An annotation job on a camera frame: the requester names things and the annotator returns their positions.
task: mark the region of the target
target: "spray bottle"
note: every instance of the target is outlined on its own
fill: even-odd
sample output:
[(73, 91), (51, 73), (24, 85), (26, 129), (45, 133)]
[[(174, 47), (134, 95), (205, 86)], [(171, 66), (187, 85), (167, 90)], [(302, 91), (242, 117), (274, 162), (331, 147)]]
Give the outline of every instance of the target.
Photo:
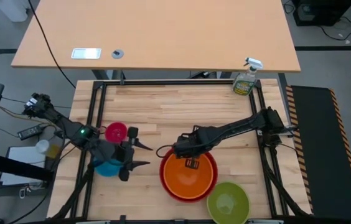
[(232, 90), (239, 95), (247, 96), (253, 89), (256, 83), (255, 73), (259, 69), (263, 69), (263, 64), (256, 59), (246, 58), (246, 65), (250, 65), (250, 68), (246, 73), (239, 73), (233, 81)]

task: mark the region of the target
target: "lime green bowl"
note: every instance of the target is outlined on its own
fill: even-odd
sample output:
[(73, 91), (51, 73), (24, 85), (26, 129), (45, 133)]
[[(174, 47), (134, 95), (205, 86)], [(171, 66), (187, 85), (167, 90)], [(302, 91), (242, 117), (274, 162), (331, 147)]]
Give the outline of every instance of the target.
[(239, 184), (222, 182), (207, 198), (207, 209), (217, 224), (242, 224), (249, 217), (250, 203)]

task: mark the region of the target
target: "bottle label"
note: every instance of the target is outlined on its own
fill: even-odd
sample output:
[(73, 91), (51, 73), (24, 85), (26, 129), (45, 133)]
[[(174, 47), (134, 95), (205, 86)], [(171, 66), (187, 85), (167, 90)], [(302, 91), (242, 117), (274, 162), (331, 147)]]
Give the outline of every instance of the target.
[(236, 85), (233, 89), (235, 93), (241, 94), (241, 95), (248, 95), (251, 91), (251, 89), (254, 87), (255, 82), (250, 82), (250, 81), (236, 81)]

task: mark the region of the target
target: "orange black striped edge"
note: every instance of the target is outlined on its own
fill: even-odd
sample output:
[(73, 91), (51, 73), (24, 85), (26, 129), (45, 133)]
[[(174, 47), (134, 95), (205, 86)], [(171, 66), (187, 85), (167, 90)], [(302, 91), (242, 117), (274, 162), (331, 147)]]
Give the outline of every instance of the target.
[(336, 94), (335, 94), (334, 90), (332, 90), (332, 89), (329, 89), (329, 90), (330, 90), (330, 95), (332, 96), (333, 105), (335, 107), (337, 121), (339, 122), (340, 133), (342, 134), (342, 138), (344, 141), (345, 153), (347, 154), (347, 157), (348, 157), (349, 162), (350, 162), (350, 168), (351, 168), (350, 144), (349, 144), (349, 141), (347, 140), (347, 135), (346, 135), (345, 130), (344, 130), (344, 125), (343, 125), (342, 117), (340, 115), (339, 105), (337, 104), (337, 100), (336, 100)]
[[(290, 122), (292, 123), (292, 125), (298, 126), (299, 121), (297, 119), (296, 105), (294, 104), (293, 89), (289, 85), (286, 87), (286, 96), (288, 99)], [(297, 152), (297, 159), (299, 161), (301, 176), (304, 182), (304, 186), (306, 187), (307, 198), (312, 212), (311, 193), (310, 193), (309, 182), (307, 178), (306, 161), (304, 160), (304, 153), (302, 151), (302, 144), (301, 144), (299, 130), (294, 132), (293, 140), (294, 140), (294, 147)]]

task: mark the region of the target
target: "wooden table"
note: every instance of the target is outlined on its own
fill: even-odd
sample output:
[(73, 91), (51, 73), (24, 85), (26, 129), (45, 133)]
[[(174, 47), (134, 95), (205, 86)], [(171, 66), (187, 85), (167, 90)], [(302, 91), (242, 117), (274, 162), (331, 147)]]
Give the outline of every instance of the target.
[[(277, 80), (261, 80), (261, 83), (267, 106), (276, 109), (286, 124)], [(78, 82), (70, 119), (86, 122), (92, 84), (92, 81)], [(96, 112), (100, 99), (100, 94), (97, 95)], [(221, 126), (251, 114), (248, 97), (234, 94), (230, 85), (109, 86), (106, 90), (103, 125), (122, 121), (128, 126), (138, 127), (141, 142), (157, 149), (172, 144), (181, 133), (191, 132), (194, 124)], [(293, 147), (292, 139), (282, 137), (282, 141)], [(285, 189), (304, 211), (310, 212), (296, 153), (284, 146), (278, 146), (277, 149)], [(271, 215), (255, 132), (224, 140), (210, 152), (218, 165), (218, 181), (232, 180), (247, 191), (251, 201), (250, 218), (269, 218)], [(79, 158), (80, 151), (74, 150), (59, 164), (48, 217), (59, 211), (73, 191)], [(134, 159), (149, 161), (151, 164), (132, 171), (128, 182), (122, 182), (118, 177), (95, 174), (89, 220), (118, 220), (120, 215), (127, 215), (128, 220), (210, 218), (205, 200), (181, 203), (166, 193), (159, 180), (161, 160), (154, 152), (136, 149)], [(78, 216), (81, 215), (83, 196), (82, 192)], [(281, 214), (276, 190), (274, 196), (277, 211)]]
[[(280, 0), (41, 0), (36, 14), (62, 68), (232, 72), (253, 57), (263, 72), (300, 72)], [(74, 48), (101, 57), (71, 59)], [(34, 18), (12, 66), (56, 67)]]

